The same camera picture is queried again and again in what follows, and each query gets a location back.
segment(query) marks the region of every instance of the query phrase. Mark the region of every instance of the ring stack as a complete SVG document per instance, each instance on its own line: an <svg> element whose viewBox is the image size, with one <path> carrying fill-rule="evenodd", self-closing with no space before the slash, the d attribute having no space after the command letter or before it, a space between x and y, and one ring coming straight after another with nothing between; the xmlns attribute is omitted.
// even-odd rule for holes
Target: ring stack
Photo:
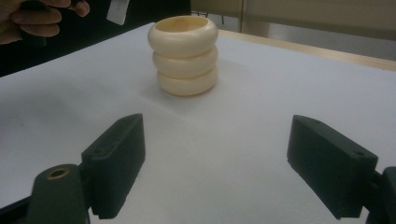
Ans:
<svg viewBox="0 0 396 224"><path fill-rule="evenodd" d="M204 17L180 16L155 23L148 31L161 88L173 95L208 91L218 80L218 28Z"/></svg>

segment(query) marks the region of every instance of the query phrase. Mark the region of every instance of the wooden table edge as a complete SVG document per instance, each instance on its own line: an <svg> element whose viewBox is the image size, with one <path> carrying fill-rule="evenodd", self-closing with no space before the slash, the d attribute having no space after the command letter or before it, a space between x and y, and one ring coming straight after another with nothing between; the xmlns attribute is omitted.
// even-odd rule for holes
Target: wooden table edge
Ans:
<svg viewBox="0 0 396 224"><path fill-rule="evenodd" d="M396 71L396 62L391 60L379 59L374 57L368 57L358 54L346 53L341 51L336 51L332 49L321 49L317 47L301 45L290 43L283 40L276 40L271 38L265 38L256 35L246 35L240 34L231 31L219 30L220 36L235 38L239 40L244 40L248 42L264 44L267 46L282 48L282 49L290 49L294 51L299 51L302 53L308 53L312 55L317 55L320 57L325 57L333 60L344 61L348 63L356 63L365 66L370 66L374 68L389 70L389 71Z"/></svg>

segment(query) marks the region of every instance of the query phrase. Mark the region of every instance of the human hand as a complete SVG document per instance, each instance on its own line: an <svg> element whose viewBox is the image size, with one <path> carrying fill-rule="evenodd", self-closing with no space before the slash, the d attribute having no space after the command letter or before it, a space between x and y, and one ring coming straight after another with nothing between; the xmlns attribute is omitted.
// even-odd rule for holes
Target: human hand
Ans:
<svg viewBox="0 0 396 224"><path fill-rule="evenodd" d="M71 0L40 0L45 4L42 10L21 10L25 0L0 0L0 44L21 40L21 30L30 35L50 37L59 33L57 23L62 14L56 7L68 7L84 17L90 12L90 5L79 1L69 7Z"/></svg>

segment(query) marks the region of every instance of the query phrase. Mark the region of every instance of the screw hole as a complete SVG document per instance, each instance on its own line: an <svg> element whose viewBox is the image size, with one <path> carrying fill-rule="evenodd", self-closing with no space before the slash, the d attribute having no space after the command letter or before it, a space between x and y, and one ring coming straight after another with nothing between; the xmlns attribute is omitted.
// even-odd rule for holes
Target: screw hole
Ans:
<svg viewBox="0 0 396 224"><path fill-rule="evenodd" d="M70 172L69 169L65 169L65 168L56 169L49 173L47 179L49 180L60 179L68 175L69 172Z"/></svg>
<svg viewBox="0 0 396 224"><path fill-rule="evenodd" d="M362 153L362 152L355 151L354 153L355 153L356 155L358 155L358 156L364 156L364 153Z"/></svg>

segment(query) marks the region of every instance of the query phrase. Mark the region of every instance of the white table surface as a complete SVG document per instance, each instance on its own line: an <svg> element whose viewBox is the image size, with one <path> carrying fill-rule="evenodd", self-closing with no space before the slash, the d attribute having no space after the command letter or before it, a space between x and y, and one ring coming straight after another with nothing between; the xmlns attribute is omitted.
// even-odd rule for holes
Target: white table surface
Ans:
<svg viewBox="0 0 396 224"><path fill-rule="evenodd" d="M0 78L0 207L135 113L146 162L116 219L92 223L340 223L287 163L294 114L374 152L378 172L396 165L395 72L221 36L217 85L176 97L156 82L150 26Z"/></svg>

